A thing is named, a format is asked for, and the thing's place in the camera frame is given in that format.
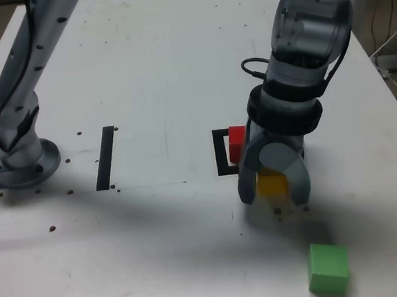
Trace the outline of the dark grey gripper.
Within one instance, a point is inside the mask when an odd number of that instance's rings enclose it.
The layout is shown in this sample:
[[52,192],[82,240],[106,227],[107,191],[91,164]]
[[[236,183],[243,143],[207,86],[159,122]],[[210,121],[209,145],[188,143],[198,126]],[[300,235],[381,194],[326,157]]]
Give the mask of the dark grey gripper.
[[[245,149],[239,162],[237,185],[241,202],[253,204],[256,175],[260,171],[263,197],[291,200],[295,206],[307,204],[311,183],[303,162],[304,135],[270,132],[250,118],[247,119],[245,131]],[[264,146],[264,135],[273,143]]]

